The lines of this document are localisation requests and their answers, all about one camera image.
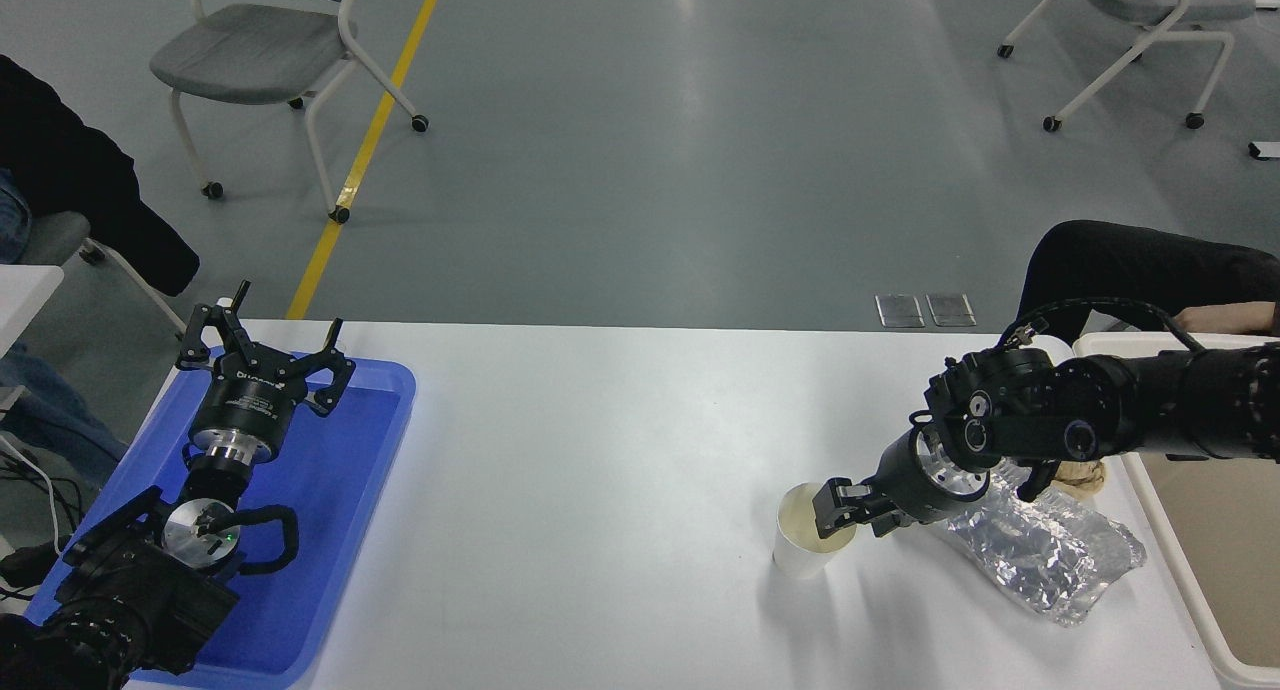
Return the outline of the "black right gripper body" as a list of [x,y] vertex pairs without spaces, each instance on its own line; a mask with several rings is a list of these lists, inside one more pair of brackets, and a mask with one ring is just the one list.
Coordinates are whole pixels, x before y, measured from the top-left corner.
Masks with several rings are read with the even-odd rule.
[[933,524],[952,515],[952,498],[927,476],[918,454],[923,430],[906,431],[881,457],[870,485],[913,524]]

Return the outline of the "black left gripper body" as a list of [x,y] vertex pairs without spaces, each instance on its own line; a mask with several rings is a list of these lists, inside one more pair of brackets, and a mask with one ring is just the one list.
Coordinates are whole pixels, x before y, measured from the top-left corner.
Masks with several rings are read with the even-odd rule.
[[189,429],[192,443],[206,449],[238,431],[255,438],[260,451],[279,451],[308,389],[305,380],[280,380],[276,373],[265,361],[250,367],[239,357],[215,358],[210,388]]

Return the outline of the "person's hand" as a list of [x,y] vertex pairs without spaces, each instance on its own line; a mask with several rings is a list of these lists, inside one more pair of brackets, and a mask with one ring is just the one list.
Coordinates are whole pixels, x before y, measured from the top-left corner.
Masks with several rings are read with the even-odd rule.
[[1174,320],[1188,333],[1277,335],[1277,303],[1248,301],[1187,307]]

